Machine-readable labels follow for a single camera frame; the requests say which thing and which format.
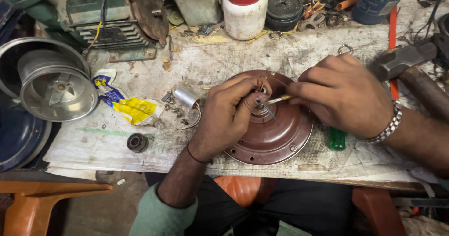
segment key ring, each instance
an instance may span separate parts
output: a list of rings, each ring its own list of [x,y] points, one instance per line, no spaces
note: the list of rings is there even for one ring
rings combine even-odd
[[[274,34],[274,33],[278,35],[277,38],[274,38],[274,37],[272,36],[272,34]],[[271,39],[273,39],[273,40],[277,40],[277,39],[281,38],[282,35],[283,35],[283,33],[282,33],[281,31],[273,31],[273,32],[271,32],[271,33],[268,34],[268,36],[269,36]]]
[[[342,51],[342,49],[343,49],[344,47],[346,47],[346,48],[349,49],[349,51],[348,51],[348,52],[345,52],[345,53],[349,53],[350,55],[352,55],[352,54],[354,53],[354,50],[353,50],[350,46],[348,46],[347,44],[343,44],[343,45],[341,45],[341,46],[338,48],[338,54],[339,54],[339,55],[345,54],[345,53],[343,53],[343,51]]]

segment workbench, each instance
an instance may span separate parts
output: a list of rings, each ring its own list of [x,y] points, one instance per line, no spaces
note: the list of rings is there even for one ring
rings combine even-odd
[[[436,18],[449,12],[449,1],[443,1]],[[397,37],[405,36],[411,42],[414,33],[424,26],[433,6],[422,8],[416,0],[402,0],[398,5]],[[354,49],[353,55],[363,64],[369,64],[388,48],[387,22],[366,26],[348,21],[336,28],[308,29],[305,32],[284,33],[273,40],[265,33],[254,42],[233,40],[219,25],[210,35],[182,37],[186,25],[171,30],[171,71],[162,68],[163,60],[169,60],[168,44],[159,49],[157,58],[151,61],[109,63],[109,53],[94,50],[88,62],[92,74],[98,69],[114,68],[117,76],[112,83],[129,97],[160,99],[172,87],[182,86],[199,96],[204,107],[208,90],[223,83],[233,75],[252,69],[275,71],[296,80],[307,68],[314,66],[327,55],[337,55],[342,44]],[[435,75],[434,65],[422,67]],[[401,103],[409,108],[424,108],[400,84]],[[196,111],[183,106],[189,122],[196,118]],[[158,130],[149,126],[133,126],[106,103],[99,100],[96,109],[88,116],[62,124],[62,127],[44,157],[50,162],[47,172],[95,178],[95,170],[130,170],[168,172],[178,154],[188,143],[195,128],[177,130],[183,126],[176,114],[164,111],[161,119],[166,128]],[[226,154],[217,156],[213,165],[208,164],[207,174],[261,176],[293,179],[357,181],[413,182],[407,170],[430,182],[435,177],[394,151],[358,141],[346,136],[346,150],[331,151],[328,147],[328,128],[315,122],[310,140],[293,158],[279,164],[254,166],[243,164]],[[149,148],[143,153],[133,153],[126,147],[128,136],[147,134]]]

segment fingernail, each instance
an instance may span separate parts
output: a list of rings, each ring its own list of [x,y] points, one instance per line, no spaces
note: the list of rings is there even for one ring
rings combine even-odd
[[[255,102],[256,102],[257,104],[260,104],[261,102],[267,101],[267,99],[268,99],[268,96],[267,96],[267,95],[259,96],[259,97],[255,98]]]

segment small screw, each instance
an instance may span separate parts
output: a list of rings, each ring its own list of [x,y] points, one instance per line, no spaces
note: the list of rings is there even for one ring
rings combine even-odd
[[[291,145],[290,146],[290,151],[296,152],[296,151],[298,151],[298,148],[295,145]]]

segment black pants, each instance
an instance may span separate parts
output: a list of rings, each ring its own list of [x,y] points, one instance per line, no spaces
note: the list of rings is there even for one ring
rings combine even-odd
[[[146,172],[149,186],[165,177]],[[185,235],[276,235],[279,220],[312,235],[348,235],[352,211],[349,185],[279,179],[268,201],[257,209],[237,204],[212,178],[205,176],[198,191],[198,211]]]

